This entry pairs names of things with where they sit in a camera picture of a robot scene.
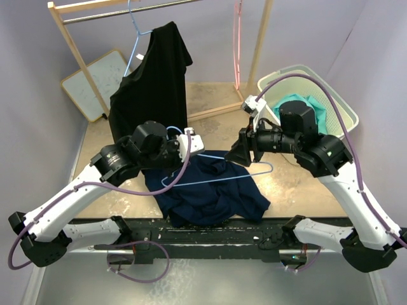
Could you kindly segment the light blue hanger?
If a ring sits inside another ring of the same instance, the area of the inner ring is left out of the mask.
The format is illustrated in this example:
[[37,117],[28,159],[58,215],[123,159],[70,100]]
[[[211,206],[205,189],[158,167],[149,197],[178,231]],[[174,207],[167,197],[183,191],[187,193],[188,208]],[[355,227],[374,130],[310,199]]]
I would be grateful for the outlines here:
[[[167,131],[168,130],[175,130],[177,131],[179,134],[181,135],[184,132],[176,127],[176,126],[168,126],[166,127]],[[208,155],[208,154],[197,154],[197,156],[199,157],[203,157],[203,158],[210,158],[210,159],[219,159],[222,161],[225,161],[224,157],[219,157],[219,156],[212,156],[212,155]],[[237,180],[237,179],[243,179],[243,178],[248,178],[248,177],[253,177],[253,176],[257,176],[257,175],[264,175],[264,174],[268,174],[268,173],[272,173],[273,172],[273,165],[270,162],[266,162],[266,161],[260,161],[259,164],[264,164],[264,165],[268,165],[270,167],[269,170],[267,171],[263,171],[263,172],[256,172],[256,173],[248,173],[245,175],[236,175],[236,176],[232,176],[232,177],[226,177],[226,178],[219,178],[219,179],[210,179],[210,180],[201,180],[201,181],[197,181],[197,182],[187,182],[187,183],[177,183],[174,184],[174,187],[181,187],[181,186],[193,186],[193,185],[198,185],[198,184],[204,184],[204,183],[211,183],[211,182],[221,182],[221,181],[227,181],[227,180]]]
[[131,53],[130,53],[129,60],[128,60],[128,62],[127,62],[127,66],[126,66],[126,69],[125,69],[125,72],[124,72],[124,75],[123,75],[124,77],[125,77],[125,76],[128,76],[128,74],[129,74],[129,72],[130,72],[131,63],[132,63],[133,57],[134,57],[134,55],[135,55],[135,51],[136,51],[136,49],[137,49],[137,45],[138,45],[138,43],[139,43],[139,38],[140,38],[141,36],[145,36],[145,35],[148,35],[148,34],[151,34],[151,33],[152,33],[151,30],[146,31],[146,32],[141,32],[141,31],[140,31],[139,26],[138,26],[138,24],[137,24],[137,22],[136,22],[136,19],[135,19],[135,17],[134,17],[134,13],[133,13],[133,11],[132,11],[131,2],[132,2],[131,0],[128,0],[128,1],[127,1],[127,9],[128,9],[128,14],[130,15],[130,18],[131,18],[131,20],[132,20],[132,24],[133,24],[134,29],[135,29],[135,39],[134,39],[134,44],[133,44],[133,47],[132,47],[132,51],[131,51]]

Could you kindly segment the navy blue t shirt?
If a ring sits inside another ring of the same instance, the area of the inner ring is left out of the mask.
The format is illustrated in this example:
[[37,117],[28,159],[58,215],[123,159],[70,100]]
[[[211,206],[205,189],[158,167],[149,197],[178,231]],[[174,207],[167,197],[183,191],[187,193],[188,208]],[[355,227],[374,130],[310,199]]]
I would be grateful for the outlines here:
[[[224,151],[205,154],[224,157]],[[219,159],[194,156],[178,183],[219,179],[249,172],[243,166]],[[253,177],[172,187],[154,196],[163,217],[180,227],[187,224],[214,226],[234,215],[259,222],[270,201],[258,189]]]

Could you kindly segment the pink wire hanger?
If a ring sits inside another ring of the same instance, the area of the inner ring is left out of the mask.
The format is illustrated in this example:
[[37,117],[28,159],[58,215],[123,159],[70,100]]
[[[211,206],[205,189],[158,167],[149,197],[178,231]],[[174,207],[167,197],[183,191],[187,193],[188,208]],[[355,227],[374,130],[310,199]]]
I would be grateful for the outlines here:
[[243,0],[235,1],[233,12],[233,68],[235,75],[235,88],[240,89],[240,48],[241,48],[241,19]]

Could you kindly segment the teal t shirt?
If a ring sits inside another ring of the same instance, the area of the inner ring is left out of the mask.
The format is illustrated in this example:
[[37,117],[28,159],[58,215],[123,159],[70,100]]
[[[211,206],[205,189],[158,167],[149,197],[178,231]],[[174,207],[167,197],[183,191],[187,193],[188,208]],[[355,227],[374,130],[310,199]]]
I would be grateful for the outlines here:
[[311,95],[303,96],[296,93],[285,95],[271,108],[271,110],[276,118],[280,119],[280,109],[285,108],[285,106],[288,105],[294,105],[295,103],[300,105],[300,107],[295,110],[296,113],[312,110],[318,132],[324,135],[328,134],[326,125],[327,110],[316,98]]

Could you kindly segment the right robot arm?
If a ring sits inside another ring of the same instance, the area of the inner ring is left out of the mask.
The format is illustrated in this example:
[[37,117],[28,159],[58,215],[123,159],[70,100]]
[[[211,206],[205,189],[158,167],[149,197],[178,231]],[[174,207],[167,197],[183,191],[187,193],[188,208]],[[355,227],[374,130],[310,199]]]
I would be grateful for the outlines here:
[[282,228],[289,248],[312,244],[342,254],[356,270],[369,273],[389,267],[406,241],[406,229],[394,223],[368,191],[357,182],[356,160],[334,135],[318,132],[314,110],[302,101],[280,108],[280,125],[265,117],[263,99],[249,97],[242,109],[249,124],[238,133],[226,160],[243,166],[260,161],[264,153],[293,154],[336,198],[352,226],[338,227],[297,215]]

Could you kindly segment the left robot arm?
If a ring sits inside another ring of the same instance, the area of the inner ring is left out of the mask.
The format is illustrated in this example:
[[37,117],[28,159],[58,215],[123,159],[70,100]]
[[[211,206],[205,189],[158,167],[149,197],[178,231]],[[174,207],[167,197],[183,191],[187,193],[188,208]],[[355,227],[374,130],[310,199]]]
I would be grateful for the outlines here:
[[204,149],[201,137],[192,128],[185,128],[171,138],[160,123],[147,121],[139,125],[132,135],[103,147],[74,180],[46,203],[28,213],[15,212],[9,217],[17,234],[8,254],[9,268],[19,269],[13,264],[17,247],[37,267],[49,266],[66,253],[87,246],[126,248],[132,231],[119,216],[86,224],[71,224],[71,221],[110,191],[132,194],[121,185],[142,170],[168,169],[179,173],[158,191],[136,191],[134,195],[155,196],[168,191],[181,179],[190,158]]

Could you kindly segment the black hanging garment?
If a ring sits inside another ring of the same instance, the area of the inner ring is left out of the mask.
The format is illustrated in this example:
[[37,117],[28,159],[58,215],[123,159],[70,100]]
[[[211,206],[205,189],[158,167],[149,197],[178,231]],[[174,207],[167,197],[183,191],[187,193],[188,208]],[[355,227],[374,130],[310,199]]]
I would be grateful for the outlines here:
[[147,121],[187,127],[185,73],[192,63],[175,22],[153,29],[141,64],[121,80],[110,97],[114,142],[131,136]]

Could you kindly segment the cream perforated laundry basket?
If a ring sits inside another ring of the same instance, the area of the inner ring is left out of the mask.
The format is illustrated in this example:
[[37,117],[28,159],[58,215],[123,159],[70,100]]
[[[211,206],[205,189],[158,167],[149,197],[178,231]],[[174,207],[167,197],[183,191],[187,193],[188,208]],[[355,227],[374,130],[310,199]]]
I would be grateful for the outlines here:
[[[344,101],[315,71],[305,65],[292,65],[262,77],[257,83],[258,91],[262,92],[274,79],[287,74],[308,75],[323,84],[334,100],[348,132],[351,132],[359,124],[358,115],[346,103],[346,101]],[[269,108],[273,108],[283,97],[291,94],[298,94],[303,97],[311,96],[316,99],[318,103],[326,108],[326,129],[328,133],[335,135],[340,139],[344,138],[340,122],[338,121],[337,115],[329,99],[315,83],[308,79],[295,77],[282,80],[270,88],[263,98],[267,102]]]

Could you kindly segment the wooden clothes rack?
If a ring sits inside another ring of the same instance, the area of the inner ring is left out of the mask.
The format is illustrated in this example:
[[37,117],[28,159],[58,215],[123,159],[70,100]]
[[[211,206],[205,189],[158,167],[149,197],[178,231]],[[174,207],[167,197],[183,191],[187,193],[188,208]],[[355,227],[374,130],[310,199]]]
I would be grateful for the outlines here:
[[[168,8],[169,13],[183,10],[190,11],[191,1],[132,1],[135,18],[145,12],[152,15],[153,10]],[[259,21],[259,31],[251,68],[248,76],[245,71],[243,54],[240,54],[240,89],[235,82],[188,82],[187,106],[190,123],[217,115],[231,113],[240,108],[248,94],[257,91],[256,73],[261,49],[266,36],[266,29],[272,11],[273,1],[265,1]],[[107,118],[110,112],[108,85],[118,87],[125,72],[128,58],[113,47],[113,31],[124,21],[102,26],[85,26],[85,22],[100,22],[103,19],[128,15],[126,1],[84,1],[80,3],[58,5],[54,1],[47,4],[62,37],[67,43],[78,67],[60,81],[61,88],[70,98],[80,113],[89,122]]]

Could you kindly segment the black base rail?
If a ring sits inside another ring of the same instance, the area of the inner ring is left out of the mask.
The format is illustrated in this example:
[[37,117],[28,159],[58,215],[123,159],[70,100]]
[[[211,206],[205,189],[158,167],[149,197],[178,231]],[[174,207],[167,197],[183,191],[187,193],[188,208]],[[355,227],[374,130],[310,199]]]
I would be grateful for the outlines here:
[[282,227],[288,218],[264,218],[253,222],[242,218],[231,218],[217,226],[186,225],[174,227],[169,220],[148,218],[126,218],[131,229],[129,237],[120,238],[119,243],[148,240],[161,244],[128,245],[118,250],[101,243],[96,250],[107,251],[113,265],[152,264],[155,259],[256,259],[263,262],[278,262],[284,253],[298,254],[303,249],[299,243],[283,240]]

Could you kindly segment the aluminium frame rail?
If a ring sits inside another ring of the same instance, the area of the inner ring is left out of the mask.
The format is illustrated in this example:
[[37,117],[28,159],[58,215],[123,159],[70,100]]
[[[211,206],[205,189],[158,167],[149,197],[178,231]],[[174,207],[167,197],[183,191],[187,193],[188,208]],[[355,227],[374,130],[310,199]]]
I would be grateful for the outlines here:
[[79,248],[32,271],[24,304],[387,304],[380,275],[280,243],[282,218],[173,228],[129,219],[137,252]]

